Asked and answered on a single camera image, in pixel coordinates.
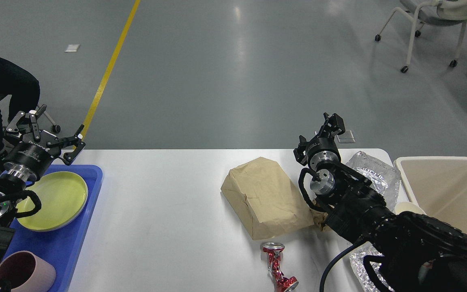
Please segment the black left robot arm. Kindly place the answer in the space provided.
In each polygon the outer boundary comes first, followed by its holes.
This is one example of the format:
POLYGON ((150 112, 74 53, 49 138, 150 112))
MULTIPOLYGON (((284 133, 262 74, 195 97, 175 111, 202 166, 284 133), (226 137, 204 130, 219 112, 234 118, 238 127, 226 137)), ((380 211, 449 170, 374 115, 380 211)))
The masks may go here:
POLYGON ((3 134, 13 148, 2 161, 5 172, 0 175, 0 263, 15 234, 11 222, 41 210, 39 196, 27 187, 39 181, 55 159, 71 165, 86 146, 84 125, 65 138, 40 129, 37 120, 45 112, 45 105, 19 111, 3 134))

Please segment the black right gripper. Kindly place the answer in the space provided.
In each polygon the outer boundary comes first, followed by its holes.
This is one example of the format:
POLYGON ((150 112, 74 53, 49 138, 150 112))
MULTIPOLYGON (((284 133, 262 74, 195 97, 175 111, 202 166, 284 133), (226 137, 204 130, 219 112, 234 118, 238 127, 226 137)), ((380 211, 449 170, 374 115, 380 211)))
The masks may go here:
POLYGON ((335 144, 336 135, 345 133, 345 124, 343 119, 336 113, 323 113, 325 122, 321 126, 318 136, 310 141, 303 135, 299 136, 298 146, 293 150, 293 155, 297 163, 308 166, 311 169, 317 169, 322 161, 341 162, 341 155, 335 144))

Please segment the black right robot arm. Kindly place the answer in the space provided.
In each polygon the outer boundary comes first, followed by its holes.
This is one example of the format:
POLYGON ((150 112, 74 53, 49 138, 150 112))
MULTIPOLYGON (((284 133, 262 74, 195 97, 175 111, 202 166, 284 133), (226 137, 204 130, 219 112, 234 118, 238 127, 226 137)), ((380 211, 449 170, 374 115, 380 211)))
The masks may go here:
POLYGON ((412 211, 393 214, 363 174, 341 162, 335 136, 345 132, 338 114, 324 113, 319 132, 300 136, 293 154, 303 168, 300 193, 310 209, 327 214, 326 225, 351 246, 324 270, 319 290, 345 255, 369 242, 379 255, 363 266, 380 292, 467 292, 467 234, 412 211))

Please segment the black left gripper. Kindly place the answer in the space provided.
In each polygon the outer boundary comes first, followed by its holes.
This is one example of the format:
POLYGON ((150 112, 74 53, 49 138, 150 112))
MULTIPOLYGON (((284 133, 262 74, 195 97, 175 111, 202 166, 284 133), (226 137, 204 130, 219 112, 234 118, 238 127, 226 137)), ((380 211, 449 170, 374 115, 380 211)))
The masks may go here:
POLYGON ((65 138, 41 131, 37 120, 46 108, 47 105, 41 105, 37 110, 19 111, 5 127, 5 140, 16 145, 3 160, 4 168, 8 174, 19 173, 24 181, 39 181, 54 159, 72 165, 86 146, 81 134, 84 124, 65 138), (71 146, 73 151, 61 153, 71 146))

